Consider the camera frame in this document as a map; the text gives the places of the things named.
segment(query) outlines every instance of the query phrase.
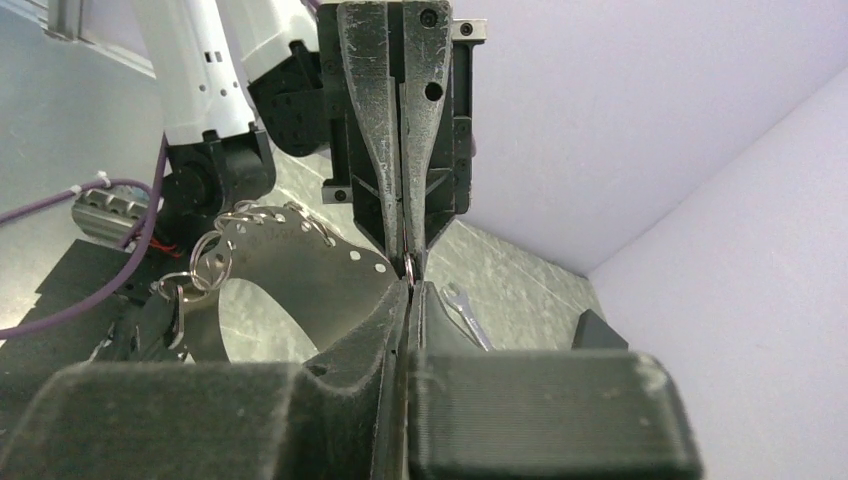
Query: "metal clip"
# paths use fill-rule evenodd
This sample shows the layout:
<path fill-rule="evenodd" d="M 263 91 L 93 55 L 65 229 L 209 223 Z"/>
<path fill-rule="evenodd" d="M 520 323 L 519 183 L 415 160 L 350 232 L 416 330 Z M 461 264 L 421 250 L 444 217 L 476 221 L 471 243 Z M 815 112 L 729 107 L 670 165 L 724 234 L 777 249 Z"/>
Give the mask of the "metal clip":
<path fill-rule="evenodd" d="M 173 310 L 171 312 L 171 334 L 173 335 L 168 350 L 174 350 L 183 341 L 185 335 L 185 296 L 183 294 L 182 285 L 174 285 L 174 295 L 171 304 Z"/>

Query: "screw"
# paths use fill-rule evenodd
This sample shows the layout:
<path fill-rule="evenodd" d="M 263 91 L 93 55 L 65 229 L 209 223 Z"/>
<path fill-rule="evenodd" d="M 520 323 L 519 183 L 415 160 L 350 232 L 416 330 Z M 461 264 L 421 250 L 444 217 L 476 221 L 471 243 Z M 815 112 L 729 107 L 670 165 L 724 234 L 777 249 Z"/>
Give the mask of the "screw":
<path fill-rule="evenodd" d="M 439 21 L 439 16 L 436 14 L 435 10 L 427 9 L 421 12 L 421 25 L 424 25 L 424 28 L 433 28 L 436 26 L 436 22 Z"/>

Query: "metal floor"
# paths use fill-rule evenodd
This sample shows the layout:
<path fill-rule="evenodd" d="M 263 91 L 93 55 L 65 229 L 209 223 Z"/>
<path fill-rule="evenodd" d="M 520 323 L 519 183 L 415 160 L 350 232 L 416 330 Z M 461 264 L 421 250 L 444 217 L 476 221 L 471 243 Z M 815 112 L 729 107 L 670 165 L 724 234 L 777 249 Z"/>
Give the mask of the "metal floor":
<path fill-rule="evenodd" d="M 0 211 L 88 181 L 98 170 L 149 182 L 161 122 L 153 79 L 86 46 L 49 39 L 37 25 L 0 8 Z M 367 246 L 349 206 L 320 203 L 329 161 L 276 157 L 279 185 L 265 202 L 297 200 L 343 238 Z M 73 239 L 82 238 L 69 208 L 0 229 L 0 328 L 24 317 L 41 280 Z M 431 253 L 427 275 L 439 285 L 455 281 L 466 288 L 497 348 L 569 348 L 580 313 L 600 312 L 587 280 L 461 222 Z M 222 310 L 225 324 L 285 316 L 246 282 L 225 287 Z M 289 325 L 292 338 L 305 338 Z M 296 343 L 280 354 L 284 358 L 245 360 L 302 360 L 314 353 L 308 340 Z"/>

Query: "white cable tie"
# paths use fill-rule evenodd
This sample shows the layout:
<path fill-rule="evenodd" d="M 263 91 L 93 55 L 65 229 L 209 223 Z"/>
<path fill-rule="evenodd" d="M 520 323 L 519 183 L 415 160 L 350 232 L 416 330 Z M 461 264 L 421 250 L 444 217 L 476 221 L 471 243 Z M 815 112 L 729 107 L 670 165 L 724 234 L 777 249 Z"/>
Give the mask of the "white cable tie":
<path fill-rule="evenodd" d="M 106 175 L 106 172 L 104 172 L 103 170 L 100 170 L 99 172 L 97 172 L 97 178 L 103 180 L 103 184 L 104 184 L 103 186 L 106 189 L 112 188 L 112 181 L 109 180 L 109 177 Z"/>

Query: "key ring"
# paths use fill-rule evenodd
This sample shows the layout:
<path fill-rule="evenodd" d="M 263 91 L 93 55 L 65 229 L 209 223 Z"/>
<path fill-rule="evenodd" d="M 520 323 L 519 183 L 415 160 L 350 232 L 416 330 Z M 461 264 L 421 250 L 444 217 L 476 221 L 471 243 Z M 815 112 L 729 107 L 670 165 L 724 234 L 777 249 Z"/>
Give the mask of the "key ring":
<path fill-rule="evenodd" d="M 174 297 L 165 289 L 165 282 L 167 282 L 168 280 L 173 280 L 175 278 L 189 278 L 189 279 L 194 280 L 194 276 L 189 271 L 166 273 L 165 275 L 162 275 L 162 278 L 153 282 L 153 284 L 151 285 L 151 288 L 155 289 L 156 293 L 158 293 L 159 295 L 162 296 L 162 298 L 164 298 L 165 300 L 170 302 L 170 301 L 174 300 Z M 206 281 L 205 278 L 197 277 L 197 280 L 205 283 L 207 286 L 209 285 L 209 283 Z M 196 302 L 196 301 L 198 301 L 202 298 L 205 298 L 207 295 L 209 295 L 209 291 L 208 291 L 207 288 L 199 288 L 198 290 L 203 292 L 203 295 L 196 300 L 186 300 L 186 303 Z"/>
<path fill-rule="evenodd" d="M 230 272 L 233 270 L 233 250 L 235 250 L 235 246 L 233 242 L 227 240 L 227 249 L 229 250 L 229 255 L 227 255 L 227 259 L 224 260 L 223 255 L 218 253 L 215 255 L 215 260 L 218 262 L 223 262 L 223 268 L 218 276 L 212 280 L 208 281 L 205 278 L 203 282 L 205 285 L 201 285 L 198 279 L 202 278 L 199 273 L 197 273 L 197 267 L 200 263 L 200 258 L 203 256 L 203 251 L 206 249 L 209 244 L 213 241 L 221 238 L 221 232 L 218 230 L 212 230 L 203 234 L 197 243 L 194 245 L 194 248 L 191 251 L 191 257 L 189 259 L 189 275 L 191 278 L 191 283 L 195 288 L 201 291 L 209 291 L 209 290 L 217 290 L 224 284 L 227 278 L 230 276 Z M 206 258 L 206 267 L 209 270 L 212 270 L 212 266 L 209 264 L 209 258 Z"/>

